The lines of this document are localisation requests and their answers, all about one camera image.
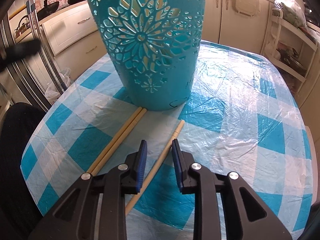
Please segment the metal pivot screw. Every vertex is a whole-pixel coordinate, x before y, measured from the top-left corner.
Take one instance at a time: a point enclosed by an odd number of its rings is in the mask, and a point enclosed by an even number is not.
[[[201,164],[200,163],[192,163],[191,164],[191,168],[193,168],[194,170],[199,170],[202,168]]]
[[[233,171],[233,172],[230,172],[229,177],[230,179],[238,179],[239,174]]]
[[[125,164],[125,163],[122,163],[118,166],[118,169],[121,170],[121,171],[125,171],[128,169],[128,165]]]
[[[91,178],[91,174],[90,173],[86,172],[86,173],[81,175],[81,179],[83,179],[83,180],[88,180],[90,178]]]

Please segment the blue and white checkered tablecloth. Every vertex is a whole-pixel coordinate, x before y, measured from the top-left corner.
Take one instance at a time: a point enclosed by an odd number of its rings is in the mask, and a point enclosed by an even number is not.
[[[59,98],[33,133],[21,163],[42,214],[136,109],[108,55]],[[299,109],[277,69],[262,56],[202,44],[188,101],[147,112],[100,174],[122,163],[145,139],[146,175],[180,119],[186,121],[178,137],[181,149],[216,173],[237,171],[297,239],[311,206],[311,154]],[[194,195],[180,194],[169,155],[127,216],[128,239],[192,239],[193,221]]]

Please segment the shelf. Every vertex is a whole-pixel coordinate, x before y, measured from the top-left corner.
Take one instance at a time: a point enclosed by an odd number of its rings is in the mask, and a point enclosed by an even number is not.
[[[276,40],[277,36],[275,34],[273,34],[272,32],[270,32],[270,34]]]
[[[304,83],[306,81],[305,77],[301,76],[299,73],[297,73],[296,71],[294,71],[292,68],[290,68],[289,66],[287,66],[286,64],[282,63],[281,61],[275,59],[274,57],[271,57],[271,55],[267,54],[267,57],[269,59],[269,61],[283,69],[284,71],[288,72],[289,74],[291,74],[292,76],[294,76],[295,78],[297,78],[298,80],[300,80],[302,83]]]
[[[289,22],[287,22],[284,19],[281,19],[277,16],[271,16],[271,21],[281,24],[281,26],[285,27],[289,31],[293,32],[295,35],[297,35],[300,39],[302,39],[313,51],[317,50],[317,45],[314,44],[301,30],[297,29],[293,25],[291,25]]]

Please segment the kitchen counter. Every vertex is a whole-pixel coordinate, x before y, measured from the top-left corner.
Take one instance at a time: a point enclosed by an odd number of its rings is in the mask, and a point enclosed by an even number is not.
[[[41,21],[39,22],[39,25],[45,23],[46,21],[52,19],[53,17],[58,16],[59,14],[61,14],[61,13],[63,13],[63,12],[66,12],[66,11],[72,9],[72,8],[75,8],[75,7],[77,7],[77,6],[83,5],[83,4],[85,4],[85,3],[88,3],[88,2],[87,2],[87,1],[82,1],[82,2],[79,2],[79,3],[73,4],[73,5],[70,5],[70,6],[68,6],[68,7],[65,7],[65,8],[63,8],[63,9],[61,9],[61,10],[59,10],[59,11],[57,11],[57,12],[51,14],[51,15],[49,15],[48,17],[44,18],[43,20],[41,20]],[[23,38],[25,38],[29,33],[31,33],[31,28],[29,28],[29,29],[26,30],[23,34],[21,34],[18,38],[16,38],[15,42],[16,42],[16,43],[20,42],[20,41],[23,40]]]

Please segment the white shelf rack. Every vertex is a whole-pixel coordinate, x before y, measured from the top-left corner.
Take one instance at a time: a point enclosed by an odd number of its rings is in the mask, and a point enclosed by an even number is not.
[[[289,22],[284,20],[283,19],[283,12],[282,12],[281,9],[273,8],[271,10],[271,21],[272,21],[272,23],[278,24],[278,28],[276,30],[276,33],[270,32],[270,35],[274,40],[273,49],[272,49],[271,55],[268,54],[266,51],[264,52],[264,54],[273,65],[283,69],[284,71],[286,71],[287,73],[291,74],[292,76],[294,76],[295,78],[297,78],[301,82],[301,85],[299,86],[299,88],[297,90],[297,93],[298,93],[300,91],[303,83],[306,81],[307,76],[308,76],[311,64],[312,64],[313,59],[314,59],[315,54],[316,54],[317,45],[314,44],[301,30],[297,29],[296,27],[291,25]],[[306,74],[304,76],[300,75],[295,70],[293,70],[292,68],[290,68],[286,64],[282,63],[281,61],[275,59],[276,49],[277,49],[277,45],[278,45],[278,42],[279,42],[279,39],[280,39],[280,34],[281,34],[281,28],[282,27],[288,29],[290,32],[292,32],[293,34],[298,36],[303,41],[302,47],[301,47],[301,51],[299,53],[298,60],[300,60],[301,55],[303,53],[303,49],[304,49],[304,47],[306,45],[309,46],[313,50],[312,57],[310,59],[310,62],[308,64],[308,66],[306,67],[307,71],[306,71]]]

